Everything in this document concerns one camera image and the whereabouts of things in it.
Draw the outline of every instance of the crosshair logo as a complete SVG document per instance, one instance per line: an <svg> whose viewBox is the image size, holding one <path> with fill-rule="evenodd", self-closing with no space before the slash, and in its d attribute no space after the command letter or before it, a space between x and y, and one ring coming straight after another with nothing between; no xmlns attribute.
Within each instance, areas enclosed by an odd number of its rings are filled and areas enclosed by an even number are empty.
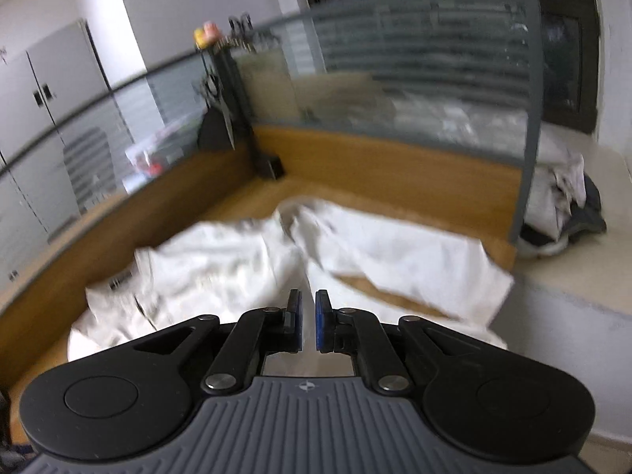
<svg viewBox="0 0 632 474"><path fill-rule="evenodd" d="M298 388L300 388L303 392L309 392L310 390L314 390L316 385L309 380L305 380L298 385Z"/></svg>

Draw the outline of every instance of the metal screw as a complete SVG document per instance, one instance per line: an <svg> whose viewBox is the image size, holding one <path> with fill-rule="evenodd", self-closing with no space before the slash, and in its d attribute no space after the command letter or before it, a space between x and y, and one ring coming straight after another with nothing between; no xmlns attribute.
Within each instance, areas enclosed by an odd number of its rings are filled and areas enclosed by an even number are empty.
<svg viewBox="0 0 632 474"><path fill-rule="evenodd" d="M404 376L399 375L384 376L379 379L377 384L380 385L381 389L389 392L400 392L402 390L406 390L410 385Z"/></svg>
<svg viewBox="0 0 632 474"><path fill-rule="evenodd" d="M237 380L235 376L226 373L211 374L204 382L206 386L213 390L224 390L234 387Z"/></svg>

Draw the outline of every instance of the gray gripper base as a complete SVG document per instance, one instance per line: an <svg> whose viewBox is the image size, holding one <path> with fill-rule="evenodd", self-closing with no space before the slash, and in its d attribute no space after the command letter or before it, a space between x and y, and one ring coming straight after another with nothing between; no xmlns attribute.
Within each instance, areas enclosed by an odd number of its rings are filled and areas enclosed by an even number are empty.
<svg viewBox="0 0 632 474"><path fill-rule="evenodd" d="M67 462L42 454L24 472L590 474L591 471L574 457L538 466L508 466L471 457L436 437L410 401L374 394L361 378L256 377L250 388L240 394L206 400L178 437L150 453L103 465Z"/></svg>

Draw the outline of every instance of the cabinet door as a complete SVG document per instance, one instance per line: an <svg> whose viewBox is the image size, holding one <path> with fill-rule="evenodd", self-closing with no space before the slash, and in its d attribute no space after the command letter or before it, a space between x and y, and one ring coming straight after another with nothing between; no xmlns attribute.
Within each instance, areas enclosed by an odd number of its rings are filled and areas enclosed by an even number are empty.
<svg viewBox="0 0 632 474"><path fill-rule="evenodd" d="M28 50L53 119L59 121L107 90L85 30L73 23Z"/></svg>
<svg viewBox="0 0 632 474"><path fill-rule="evenodd" d="M64 144L55 134L11 168L11 174L49 236L79 215L63 148Z"/></svg>
<svg viewBox="0 0 632 474"><path fill-rule="evenodd" d="M0 291L46 247L46 231L13 178L0 177Z"/></svg>
<svg viewBox="0 0 632 474"><path fill-rule="evenodd" d="M7 65L0 62L0 116L0 152L5 160L53 125L26 53Z"/></svg>

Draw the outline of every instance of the cabinet handle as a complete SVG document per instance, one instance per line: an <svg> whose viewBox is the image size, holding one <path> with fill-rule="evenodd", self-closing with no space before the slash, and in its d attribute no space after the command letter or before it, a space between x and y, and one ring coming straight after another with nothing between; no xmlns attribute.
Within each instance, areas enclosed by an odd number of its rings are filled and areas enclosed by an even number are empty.
<svg viewBox="0 0 632 474"><path fill-rule="evenodd" d="M51 101L53 99L53 93L51 93L51 90L49 89L48 84L42 85L42 90L43 90L43 95L46 96L46 99L48 101Z"/></svg>
<svg viewBox="0 0 632 474"><path fill-rule="evenodd" d="M42 95L39 93L39 91L33 91L33 96L36 99L37 106L41 107L43 105Z"/></svg>

